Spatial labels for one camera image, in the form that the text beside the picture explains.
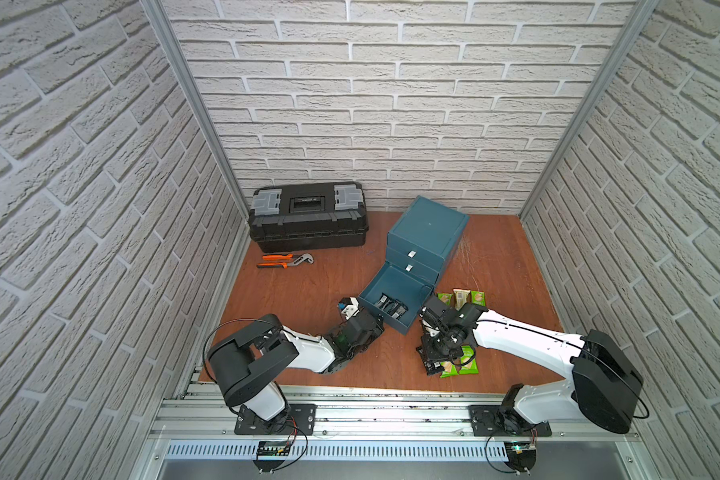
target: aluminum frame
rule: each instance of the aluminum frame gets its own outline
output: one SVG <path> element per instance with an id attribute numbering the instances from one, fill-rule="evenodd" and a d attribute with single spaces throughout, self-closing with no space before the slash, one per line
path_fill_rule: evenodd
<path id="1" fill-rule="evenodd" d="M 171 443 L 176 440 L 231 440 L 237 417 L 231 414 L 218 387 L 199 382 L 200 370 L 184 398 L 164 400 L 134 467 L 133 480 L 154 480 Z M 446 442 L 471 446 L 467 407 L 499 404 L 502 395 L 463 392 L 361 389 L 320 386 L 282 386 L 290 402 L 318 406 L 315 435 L 321 443 L 346 441 L 397 442 L 402 447 L 420 442 Z M 539 442 L 615 442 L 631 480 L 658 478 L 645 446 L 636 431 L 625 435 L 607 432 L 591 422 L 552 422 L 553 435 Z M 284 439 L 285 436 L 245 436 L 245 439 Z M 516 437 L 497 436 L 498 442 Z"/>

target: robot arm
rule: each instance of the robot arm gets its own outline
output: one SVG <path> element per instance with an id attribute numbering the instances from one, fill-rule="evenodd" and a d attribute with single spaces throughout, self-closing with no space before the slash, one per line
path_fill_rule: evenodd
<path id="1" fill-rule="evenodd" d="M 615 433 L 632 423 L 643 377 L 615 342 L 592 330 L 586 336 L 555 332 L 467 303 L 459 311 L 430 297 L 422 307 L 425 333 L 419 353 L 428 373 L 461 358 L 462 345 L 502 350 L 544 366 L 563 380 L 512 386 L 502 401 L 500 424 L 520 434 L 549 420 L 588 419 Z"/>
<path id="2" fill-rule="evenodd" d="M 229 408 L 245 406 L 264 421 L 280 422 L 288 416 L 288 401 L 275 382 L 280 372 L 337 372 L 384 333 L 383 321 L 360 310 L 355 299 L 343 299 L 340 306 L 346 321 L 324 336 L 295 332 L 269 314 L 215 343 L 206 360 L 224 403 Z"/>

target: tool box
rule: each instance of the tool box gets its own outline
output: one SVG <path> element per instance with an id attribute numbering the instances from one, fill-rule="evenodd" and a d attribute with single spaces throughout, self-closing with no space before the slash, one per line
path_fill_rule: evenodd
<path id="1" fill-rule="evenodd" d="M 468 220 L 417 197 L 387 234 L 386 261 L 358 297 L 360 305 L 407 333 L 448 267 Z"/>
<path id="2" fill-rule="evenodd" d="M 251 239 L 267 254 L 360 246 L 368 232 L 357 182 L 259 188 L 248 224 Z"/>

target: black tool box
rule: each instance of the black tool box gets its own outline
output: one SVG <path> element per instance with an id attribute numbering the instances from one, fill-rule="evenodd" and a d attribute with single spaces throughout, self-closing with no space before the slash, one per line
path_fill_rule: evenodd
<path id="1" fill-rule="evenodd" d="M 251 239 L 267 254 L 360 246 L 368 232 L 357 182 L 259 188 L 248 224 Z"/>

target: drawer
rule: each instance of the drawer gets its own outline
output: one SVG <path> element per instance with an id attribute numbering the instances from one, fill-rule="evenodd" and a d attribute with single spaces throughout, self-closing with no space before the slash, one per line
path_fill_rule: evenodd
<path id="1" fill-rule="evenodd" d="M 414 258 L 401 254 L 389 246 L 387 247 L 387 262 L 402 268 L 409 274 L 422 279 L 432 286 L 437 284 L 438 278 L 440 277 L 439 271 L 432 270 L 428 266 L 414 260 Z"/>
<path id="2" fill-rule="evenodd" d="M 382 294 L 402 302 L 408 311 L 399 318 L 392 318 L 391 315 L 375 306 Z M 405 335 L 416 321 L 424 301 L 431 294 L 432 286 L 409 275 L 405 270 L 401 270 L 389 262 L 384 262 L 382 269 L 358 296 L 358 302 L 368 312 L 380 316 L 386 324 Z"/>
<path id="3" fill-rule="evenodd" d="M 392 232 L 387 235 L 387 248 L 392 248 L 396 252 L 404 252 L 403 256 L 405 256 L 405 258 L 416 260 L 420 265 L 427 266 L 438 272 L 443 268 L 446 260 L 442 256 L 433 254 L 408 239 L 392 235 Z"/>

